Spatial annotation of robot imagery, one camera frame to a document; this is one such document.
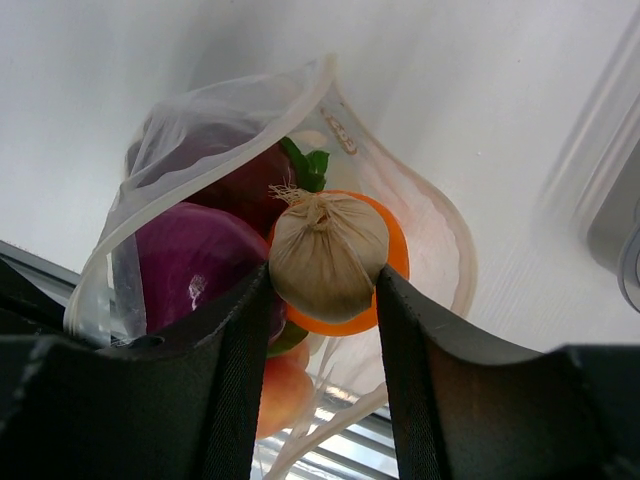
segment translucent plastic bag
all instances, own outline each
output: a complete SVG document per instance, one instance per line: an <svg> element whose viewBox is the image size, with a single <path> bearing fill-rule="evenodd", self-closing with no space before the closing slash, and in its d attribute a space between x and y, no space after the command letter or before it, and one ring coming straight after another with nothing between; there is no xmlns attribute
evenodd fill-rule
<svg viewBox="0 0 640 480"><path fill-rule="evenodd" d="M285 136L303 153L330 154L325 189L363 193L389 208L407 238L411 283L466 315L476 261L464 221L440 191L366 132L334 76L335 59L328 56L285 74L223 82L156 105L127 152L125 179L70 299L65 327L105 346L146 334L134 234ZM254 466L264 478L282 477L307 451L386 403L377 329L347 337L312 334L309 342L314 398L275 443L256 444Z"/></svg>

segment white surface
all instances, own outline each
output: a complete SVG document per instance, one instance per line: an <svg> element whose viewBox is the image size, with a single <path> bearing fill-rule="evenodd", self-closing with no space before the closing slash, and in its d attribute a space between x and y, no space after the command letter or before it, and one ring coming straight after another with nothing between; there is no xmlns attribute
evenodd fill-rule
<svg viewBox="0 0 640 480"><path fill-rule="evenodd" d="M538 349L640 340L615 278L533 240L545 177L638 0L7 0L0 239L79 270L156 101L340 54L363 122L474 235L470 320Z"/></svg>

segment orange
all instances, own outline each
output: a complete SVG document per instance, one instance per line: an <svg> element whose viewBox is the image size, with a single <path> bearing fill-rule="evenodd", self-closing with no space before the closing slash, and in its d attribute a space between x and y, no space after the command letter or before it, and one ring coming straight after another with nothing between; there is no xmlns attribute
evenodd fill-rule
<svg viewBox="0 0 640 480"><path fill-rule="evenodd" d="M400 224L396 217L381 203L377 202L373 198L367 197L360 193L346 192L342 190L327 190L318 193L342 193L351 195L358 200L367 202L373 208L376 209L378 214L382 217L389 229L389 257L387 263L393 267L402 277L409 279L409 249L407 248L407 240L400 228ZM268 242L271 245L273 240L273 232L275 225L271 229ZM307 315L300 313L291 305L287 305L287 314L289 320L304 328L309 332L319 333L321 335L328 335L332 337L343 337L346 335L355 335L356 333L364 332L370 328L375 327L378 324L378 313L376 309L376 296L373 294L372 305L368 310L365 310L360 315L345 323L332 324L316 320Z"/></svg>

